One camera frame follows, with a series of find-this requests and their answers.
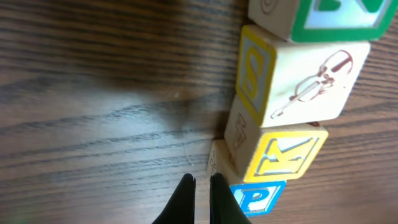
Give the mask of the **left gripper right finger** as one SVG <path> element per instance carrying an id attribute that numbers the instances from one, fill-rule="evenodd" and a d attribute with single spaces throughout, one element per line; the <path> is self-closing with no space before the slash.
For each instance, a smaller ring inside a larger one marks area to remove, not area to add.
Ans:
<path id="1" fill-rule="evenodd" d="M 210 178 L 210 224 L 251 224 L 220 173 Z"/>

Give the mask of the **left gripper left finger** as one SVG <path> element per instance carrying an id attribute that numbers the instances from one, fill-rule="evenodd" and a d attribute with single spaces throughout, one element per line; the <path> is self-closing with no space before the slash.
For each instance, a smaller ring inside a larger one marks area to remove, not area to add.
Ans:
<path id="1" fill-rule="evenodd" d="M 194 224 L 196 179 L 184 174 L 153 224 Z"/>

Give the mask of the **blue letter P block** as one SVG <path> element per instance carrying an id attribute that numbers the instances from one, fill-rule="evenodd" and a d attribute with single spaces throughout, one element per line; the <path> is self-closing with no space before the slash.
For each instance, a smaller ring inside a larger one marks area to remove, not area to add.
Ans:
<path id="1" fill-rule="evenodd" d="M 239 177 L 224 139 L 212 142 L 207 165 L 208 174 L 220 173 L 243 213 L 248 217 L 267 215 L 285 189 L 286 181 L 249 183 Z"/>

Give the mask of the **yellow block cluster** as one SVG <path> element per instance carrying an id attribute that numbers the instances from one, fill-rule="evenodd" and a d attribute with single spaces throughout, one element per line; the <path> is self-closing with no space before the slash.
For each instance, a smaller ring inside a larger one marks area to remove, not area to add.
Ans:
<path id="1" fill-rule="evenodd" d="M 328 131 L 318 122 L 259 127 L 239 96 L 231 105 L 224 139 L 244 182 L 273 182 L 304 175 Z"/>

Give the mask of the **white picture block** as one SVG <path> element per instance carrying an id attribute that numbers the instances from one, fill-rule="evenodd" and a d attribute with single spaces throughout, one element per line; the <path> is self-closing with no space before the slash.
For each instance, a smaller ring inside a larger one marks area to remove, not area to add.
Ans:
<path id="1" fill-rule="evenodd" d="M 245 25 L 236 93 L 262 128 L 335 119 L 370 51 L 368 41 L 296 44 Z"/>

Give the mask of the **green letter Z block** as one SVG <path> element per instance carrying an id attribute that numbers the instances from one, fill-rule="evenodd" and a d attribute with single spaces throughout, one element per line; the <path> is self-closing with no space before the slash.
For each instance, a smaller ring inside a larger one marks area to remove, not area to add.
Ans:
<path id="1" fill-rule="evenodd" d="M 289 42 L 377 40 L 397 0 L 249 0 L 248 17 Z"/>

